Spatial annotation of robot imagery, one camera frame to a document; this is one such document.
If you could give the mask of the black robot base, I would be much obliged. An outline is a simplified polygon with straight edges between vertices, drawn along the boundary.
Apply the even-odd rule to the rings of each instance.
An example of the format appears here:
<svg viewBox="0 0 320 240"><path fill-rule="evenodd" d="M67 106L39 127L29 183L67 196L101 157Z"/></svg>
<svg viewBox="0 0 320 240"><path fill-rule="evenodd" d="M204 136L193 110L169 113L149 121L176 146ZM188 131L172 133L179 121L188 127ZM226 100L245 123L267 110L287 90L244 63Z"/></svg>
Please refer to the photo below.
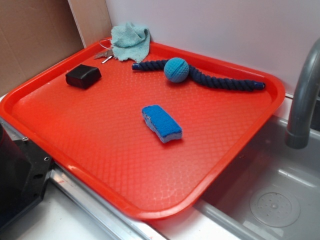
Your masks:
<svg viewBox="0 0 320 240"><path fill-rule="evenodd" d="M1 231L43 200L52 164L32 140L12 140L0 127Z"/></svg>

